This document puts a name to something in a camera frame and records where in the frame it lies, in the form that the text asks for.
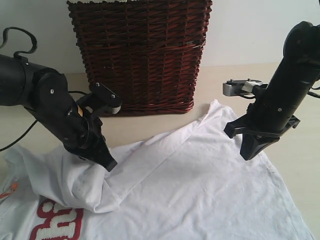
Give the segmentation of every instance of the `wicker basket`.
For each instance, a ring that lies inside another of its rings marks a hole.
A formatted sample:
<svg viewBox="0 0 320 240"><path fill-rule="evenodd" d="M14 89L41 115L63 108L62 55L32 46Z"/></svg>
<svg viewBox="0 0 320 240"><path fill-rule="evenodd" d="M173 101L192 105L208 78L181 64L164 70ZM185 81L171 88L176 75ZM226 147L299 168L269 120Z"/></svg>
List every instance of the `wicker basket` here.
<svg viewBox="0 0 320 240"><path fill-rule="evenodd" d="M211 0L67 3L89 82L119 95L124 115L192 109Z"/></svg>

